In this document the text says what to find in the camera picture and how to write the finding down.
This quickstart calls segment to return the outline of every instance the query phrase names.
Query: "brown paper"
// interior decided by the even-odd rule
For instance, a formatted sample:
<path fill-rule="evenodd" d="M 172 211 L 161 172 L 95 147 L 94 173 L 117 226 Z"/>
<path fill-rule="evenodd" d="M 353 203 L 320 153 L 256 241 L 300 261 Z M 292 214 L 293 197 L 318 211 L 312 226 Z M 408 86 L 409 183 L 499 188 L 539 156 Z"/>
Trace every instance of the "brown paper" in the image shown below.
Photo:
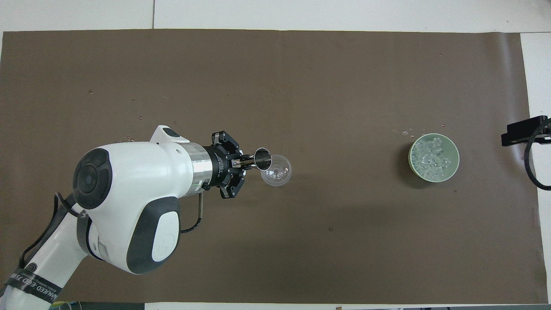
<path fill-rule="evenodd" d="M 143 276 L 86 258 L 60 300 L 546 303 L 536 188 L 506 125 L 528 118 L 519 34 L 250 30 L 4 33 L 0 276 L 70 194 L 88 150 L 159 124 L 288 157 L 291 182 L 246 176 Z M 424 133 L 457 174 L 417 178 Z M 181 200 L 182 223 L 196 197 Z"/>

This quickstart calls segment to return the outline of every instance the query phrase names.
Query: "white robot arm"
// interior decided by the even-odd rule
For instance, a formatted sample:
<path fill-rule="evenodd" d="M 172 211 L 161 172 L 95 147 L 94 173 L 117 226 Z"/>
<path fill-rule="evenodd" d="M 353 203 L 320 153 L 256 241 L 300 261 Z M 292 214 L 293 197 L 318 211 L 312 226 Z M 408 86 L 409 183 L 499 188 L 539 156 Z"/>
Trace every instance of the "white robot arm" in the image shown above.
<path fill-rule="evenodd" d="M 56 196 L 62 207 L 7 280 L 0 310 L 48 309 L 86 256 L 133 274 L 156 269 L 180 239 L 178 198 L 215 186 L 234 198 L 248 169 L 270 165 L 265 148 L 243 155 L 224 131 L 203 147 L 158 126 L 149 142 L 92 149 L 77 164 L 72 194 Z"/>

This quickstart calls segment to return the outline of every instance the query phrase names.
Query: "black cable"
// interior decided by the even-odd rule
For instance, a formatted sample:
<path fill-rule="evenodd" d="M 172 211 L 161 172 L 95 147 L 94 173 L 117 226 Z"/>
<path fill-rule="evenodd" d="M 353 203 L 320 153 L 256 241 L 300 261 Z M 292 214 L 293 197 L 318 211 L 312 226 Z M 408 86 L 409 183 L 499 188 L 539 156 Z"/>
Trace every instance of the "black cable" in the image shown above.
<path fill-rule="evenodd" d="M 19 256 L 19 268 L 21 269 L 25 268 L 25 255 L 27 255 L 27 253 L 31 251 L 40 242 L 40 240 L 44 238 L 44 236 L 46 235 L 46 232 L 48 231 L 50 226 L 52 226 L 53 218 L 56 216 L 56 213 L 57 213 L 57 204 L 58 204 L 58 197 L 56 193 L 56 195 L 54 195 L 53 197 L 53 214 L 52 214 L 50 223 L 48 224 L 48 226 L 46 226 L 46 229 L 42 232 L 40 237 L 38 237 L 38 239 L 35 242 L 33 242 L 28 248 L 26 248 L 21 253 L 21 255 Z"/>
<path fill-rule="evenodd" d="M 65 208 L 65 210 L 67 210 L 67 212 L 69 212 L 72 216 L 78 217 L 78 213 L 74 211 L 71 206 L 69 206 L 69 203 L 63 199 L 63 196 L 61 196 L 60 193 L 56 193 L 56 197 L 59 199 L 61 205 Z"/>
<path fill-rule="evenodd" d="M 199 215 L 197 217 L 197 222 L 192 227 L 181 230 L 180 233 L 188 233 L 194 230 L 195 228 L 197 228 L 197 226 L 199 226 L 199 223 L 201 223 L 202 218 L 203 218 L 203 192 L 199 193 Z"/>
<path fill-rule="evenodd" d="M 532 144 L 536 140 L 536 136 L 539 135 L 539 133 L 549 124 L 551 124 L 551 119 L 547 119 L 546 121 L 539 124 L 539 126 L 530 135 L 530 138 L 528 138 L 528 142 L 526 142 L 526 149 L 524 150 L 524 168 L 526 169 L 526 173 L 528 174 L 530 181 L 532 181 L 535 186 L 543 190 L 551 190 L 551 185 L 543 185 L 538 181 L 538 179 L 536 179 L 536 176 L 532 172 L 532 168 L 530 168 L 530 149 L 532 148 Z"/>

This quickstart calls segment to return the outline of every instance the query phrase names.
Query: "black clamp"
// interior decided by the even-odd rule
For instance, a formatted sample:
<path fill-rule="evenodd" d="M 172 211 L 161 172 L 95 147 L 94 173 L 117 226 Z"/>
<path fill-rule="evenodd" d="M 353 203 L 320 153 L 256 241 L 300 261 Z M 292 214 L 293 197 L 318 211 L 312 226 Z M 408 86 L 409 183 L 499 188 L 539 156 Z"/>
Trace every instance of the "black clamp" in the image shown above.
<path fill-rule="evenodd" d="M 239 143 L 225 131 L 213 133 L 212 145 L 205 149 L 216 164 L 213 165 L 213 180 L 209 184 L 203 184 L 203 189 L 209 190 L 217 186 L 223 199 L 235 198 L 245 183 L 245 170 L 251 167 L 237 167 L 233 163 L 249 156 L 241 154 Z"/>
<path fill-rule="evenodd" d="M 501 145 L 511 146 L 518 143 L 526 143 L 524 150 L 524 168 L 530 181 L 540 189 L 551 190 L 551 185 L 544 185 L 534 175 L 530 167 L 530 150 L 534 142 L 539 144 L 551 143 L 551 119 L 545 115 L 532 117 L 507 125 L 507 132 L 501 135 Z"/>

